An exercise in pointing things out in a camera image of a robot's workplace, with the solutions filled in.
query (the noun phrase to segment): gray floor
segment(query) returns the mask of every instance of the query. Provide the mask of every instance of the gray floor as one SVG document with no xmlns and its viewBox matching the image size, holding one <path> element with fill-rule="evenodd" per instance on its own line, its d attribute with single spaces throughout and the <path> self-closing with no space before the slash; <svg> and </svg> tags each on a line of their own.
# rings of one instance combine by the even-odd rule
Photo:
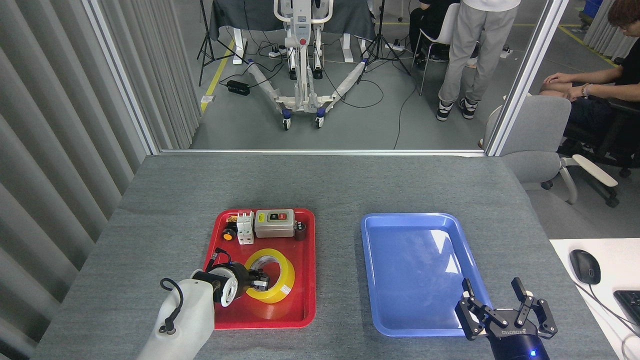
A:
<svg viewBox="0 0 640 360">
<path fill-rule="evenodd" d="M 414 70 L 409 77 L 398 69 L 398 64 L 380 61 L 371 66 L 374 70 L 366 74 L 364 79 L 375 82 L 381 90 L 373 83 L 363 82 L 354 86 L 346 99 L 357 106 L 371 105 L 381 99 L 380 103 L 364 109 L 337 104 L 327 114 L 322 129 L 314 127 L 315 115 L 298 113 L 293 117 L 291 129 L 284 131 L 280 116 L 269 107 L 259 89 L 252 89 L 255 91 L 243 97 L 231 94 L 218 85 L 214 91 L 216 98 L 202 117 L 192 149 L 476 149 L 476 143 L 484 133 L 485 119 L 493 109 L 502 104 L 502 96 L 511 88 L 543 3 L 522 1 L 516 24 L 507 41 L 514 51 L 500 61 L 493 83 L 478 107 L 474 120 L 464 120 L 457 111 L 452 112 L 447 122 L 435 120 L 436 94 L 446 63 L 429 63 L 424 94 L 419 97 L 414 86 L 416 82 L 419 84 L 422 72 Z M 210 6 L 211 0 L 205 1 L 207 11 Z M 571 0 L 561 21 L 564 28 L 577 38 L 584 37 L 584 33 L 576 26 L 580 24 L 577 12 L 583 6 L 584 0 Z M 176 0 L 175 8 L 186 48 L 190 52 L 190 70 L 194 74 L 194 86 L 199 98 L 207 92 L 222 61 L 206 66 L 202 86 L 198 86 L 200 62 L 196 60 L 196 55 L 204 36 L 200 6 L 196 1 Z M 385 22 L 389 22 L 383 25 L 386 39 L 392 42 L 396 38 L 404 38 L 408 31 L 407 9 L 404 9 L 403 24 L 394 24 L 400 15 L 398 6 L 390 3 L 386 10 Z M 229 44 L 228 32 L 222 30 L 221 34 L 221 41 Z M 266 37 L 255 31 L 251 35 L 252 38 L 248 39 L 248 52 L 255 53 L 257 44 Z M 283 39 L 282 32 L 277 31 L 266 33 L 266 36 L 273 42 L 281 42 Z M 326 34 L 323 42 L 330 44 L 337 37 Z M 355 41 L 351 47 L 354 50 L 357 48 Z M 221 56 L 224 52 L 221 45 L 214 44 L 216 56 Z M 277 61 L 268 58 L 250 56 L 260 59 L 258 61 L 269 67 L 277 64 Z M 410 56 L 410 53 L 401 55 L 407 67 L 410 66 Z M 338 42 L 325 46 L 325 61 L 326 74 L 334 84 L 355 66 L 342 62 Z M 609 66 L 599 55 L 558 29 L 530 92 L 536 94 L 544 77 L 555 72 L 588 72 Z M 243 70 L 242 65 L 232 65 L 228 61 L 222 68 L 220 79 L 240 74 Z M 469 79 L 472 75 L 473 70 L 466 69 L 465 78 Z M 320 94 L 332 91 L 326 78 L 316 82 Z M 255 82 L 249 75 L 235 79 L 249 84 Z M 272 82 L 274 87 L 282 89 L 283 94 L 292 94 L 293 83 L 288 80 L 286 69 L 277 74 Z M 595 190 L 598 186 L 581 169 L 572 169 L 579 188 L 578 202 L 573 206 L 563 202 L 567 193 L 560 177 L 554 179 L 555 186 L 549 192 L 540 190 L 537 186 L 530 188 L 528 193 L 532 205 L 550 238 L 640 237 L 640 222 L 637 221 L 640 215 L 637 210 L 640 199 L 640 181 L 637 178 L 640 177 L 640 172 L 633 171 L 629 178 L 622 179 L 617 175 L 618 169 L 603 168 L 620 182 L 618 193 L 621 202 L 614 209 L 605 205 L 602 192 Z"/>
</svg>

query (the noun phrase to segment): black shirt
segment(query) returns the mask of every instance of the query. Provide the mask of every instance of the black shirt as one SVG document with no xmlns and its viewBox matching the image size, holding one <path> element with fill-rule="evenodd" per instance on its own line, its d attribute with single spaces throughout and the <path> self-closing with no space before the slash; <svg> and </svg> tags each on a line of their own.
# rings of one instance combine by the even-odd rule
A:
<svg viewBox="0 0 640 360">
<path fill-rule="evenodd" d="M 420 0 L 420 2 L 429 5 L 425 11 L 421 28 L 427 35 L 437 38 L 449 5 L 459 3 L 460 0 Z"/>
<path fill-rule="evenodd" d="M 629 51 L 629 55 L 622 62 L 622 76 L 616 85 L 635 85 L 640 83 L 640 38 Z"/>
</svg>

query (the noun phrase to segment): computer mouse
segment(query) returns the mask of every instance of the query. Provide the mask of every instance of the computer mouse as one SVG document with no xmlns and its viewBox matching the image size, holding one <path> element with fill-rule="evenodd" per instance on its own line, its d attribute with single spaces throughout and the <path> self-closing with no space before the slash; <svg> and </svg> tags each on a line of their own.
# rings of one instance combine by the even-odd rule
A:
<svg viewBox="0 0 640 360">
<path fill-rule="evenodd" d="M 569 260 L 578 280 L 590 285 L 600 283 L 600 264 L 593 255 L 584 250 L 575 249 L 569 253 Z"/>
</svg>

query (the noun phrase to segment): bracelet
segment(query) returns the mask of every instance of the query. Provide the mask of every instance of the bracelet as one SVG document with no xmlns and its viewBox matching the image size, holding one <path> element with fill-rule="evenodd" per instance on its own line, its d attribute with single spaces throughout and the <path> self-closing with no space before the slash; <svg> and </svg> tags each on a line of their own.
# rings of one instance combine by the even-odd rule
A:
<svg viewBox="0 0 640 360">
<path fill-rule="evenodd" d="M 582 96 L 589 97 L 589 86 L 591 86 L 591 84 L 584 84 L 582 86 Z"/>
</svg>

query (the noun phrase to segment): blue tray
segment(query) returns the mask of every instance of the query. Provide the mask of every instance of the blue tray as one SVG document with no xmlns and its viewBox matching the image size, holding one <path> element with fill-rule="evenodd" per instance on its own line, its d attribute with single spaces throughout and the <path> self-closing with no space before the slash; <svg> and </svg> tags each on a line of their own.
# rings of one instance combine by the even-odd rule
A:
<svg viewBox="0 0 640 360">
<path fill-rule="evenodd" d="M 382 334 L 464 336 L 454 308 L 465 277 L 476 297 L 492 306 L 453 216 L 368 214 L 361 226 L 371 313 Z"/>
</svg>

